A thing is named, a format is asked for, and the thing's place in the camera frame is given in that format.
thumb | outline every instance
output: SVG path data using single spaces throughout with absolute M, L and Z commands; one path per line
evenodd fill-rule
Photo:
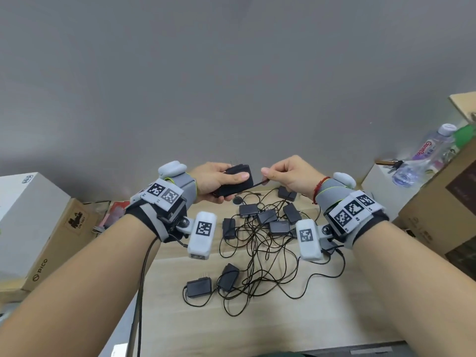
M 249 173 L 246 172 L 238 174 L 218 173 L 218 182 L 220 182 L 221 185 L 243 183 L 245 180 L 248 180 L 248 178 Z
M 261 168 L 261 173 L 269 180 L 274 180 L 282 184 L 287 184 L 289 181 L 288 173 L 282 173 L 269 168 Z

red string bracelet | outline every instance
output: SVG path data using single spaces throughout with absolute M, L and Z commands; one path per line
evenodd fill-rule
M 316 197 L 318 195 L 318 192 L 319 192 L 319 189 L 321 188 L 322 186 L 322 183 L 324 183 L 326 180 L 330 179 L 330 177 L 325 177 L 324 179 L 322 179 L 319 184 L 316 186 L 316 188 L 314 189 L 314 195 L 312 197 L 312 204 L 317 204 L 316 203 Z

wooden table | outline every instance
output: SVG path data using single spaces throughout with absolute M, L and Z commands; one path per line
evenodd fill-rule
M 253 198 L 246 200 L 252 203 Z M 277 200 L 277 192 L 273 191 L 265 203 Z M 317 216 L 315 206 L 305 197 L 298 196 L 295 206 L 312 218 Z M 289 299 L 275 288 L 266 296 L 252 298 L 245 311 L 234 318 L 226 314 L 223 299 L 217 294 L 202 308 L 187 306 L 181 296 L 187 281 L 210 276 L 216 282 L 226 264 L 244 269 L 250 260 L 245 250 L 229 259 L 217 253 L 221 221 L 236 214 L 238 207 L 202 202 L 188 214 L 194 217 L 200 210 L 218 215 L 212 254 L 207 261 L 194 260 L 178 243 L 162 244 L 146 276 L 142 356 L 255 356 L 279 350 L 306 351 L 402 340 L 348 250 L 343 250 L 347 262 L 343 275 L 337 279 L 313 277 L 299 300 Z M 318 224 L 326 224 L 322 216 Z M 298 255 L 297 241 L 290 249 Z M 281 255 L 273 270 L 283 265 Z M 301 261 L 297 277 L 283 288 L 298 296 L 310 274 L 336 275 L 341 268 L 342 258 L 337 253 L 323 266 Z M 191 302 L 201 304 L 204 300 L 206 297 Z M 240 310 L 245 301 L 244 296 L 230 301 L 230 310 Z

bottle label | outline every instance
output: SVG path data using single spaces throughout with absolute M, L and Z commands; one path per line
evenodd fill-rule
M 426 159 L 435 151 L 436 148 L 437 148 L 437 143 L 434 140 L 429 139 L 422 145 L 420 150 L 418 150 L 418 152 L 413 156 L 412 160 Z

hand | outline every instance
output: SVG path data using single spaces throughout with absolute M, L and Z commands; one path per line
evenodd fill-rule
M 318 183 L 326 177 L 298 155 L 277 162 L 271 168 L 261 168 L 261 173 L 264 175 L 263 180 L 277 181 L 289 191 L 311 199 Z
M 234 195 L 230 195 L 226 198 L 217 198 L 211 195 L 211 192 L 214 192 L 222 185 L 243 183 L 249 178 L 249 173 L 223 173 L 231 167 L 231 164 L 208 162 L 193 169 L 190 175 L 197 181 L 197 199 L 195 203 L 208 200 L 209 202 L 221 204 L 225 200 L 229 201 L 233 199 L 235 197 Z

